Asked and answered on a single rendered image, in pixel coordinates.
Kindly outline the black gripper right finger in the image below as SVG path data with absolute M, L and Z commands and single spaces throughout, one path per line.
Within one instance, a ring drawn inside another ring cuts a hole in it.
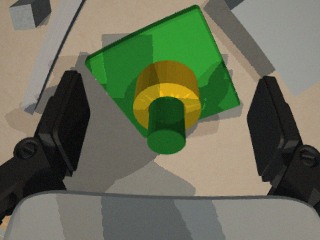
M 259 79 L 247 124 L 258 175 L 262 182 L 272 185 L 267 195 L 309 203 L 320 217 L 320 152 L 303 145 L 290 106 L 274 76 Z

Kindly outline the yellow round nut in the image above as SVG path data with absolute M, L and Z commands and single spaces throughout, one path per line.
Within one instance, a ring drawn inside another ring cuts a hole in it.
M 196 123 L 201 113 L 197 78 L 186 65 L 171 60 L 157 61 L 139 74 L 133 112 L 137 121 L 148 129 L 150 103 L 171 96 L 184 103 L 185 130 Z

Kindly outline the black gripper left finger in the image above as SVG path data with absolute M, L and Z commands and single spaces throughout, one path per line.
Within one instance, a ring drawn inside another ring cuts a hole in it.
M 66 70 L 34 136 L 19 141 L 14 157 L 0 166 L 0 225 L 23 198 L 67 190 L 62 180 L 77 170 L 89 119 L 82 76 L 76 70 Z

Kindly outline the grey cube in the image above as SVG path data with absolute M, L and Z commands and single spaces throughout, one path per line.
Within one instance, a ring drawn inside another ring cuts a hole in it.
M 293 97 L 320 81 L 320 0 L 224 0 Z
M 36 28 L 52 12 L 50 0 L 18 0 L 9 11 L 14 31 Z

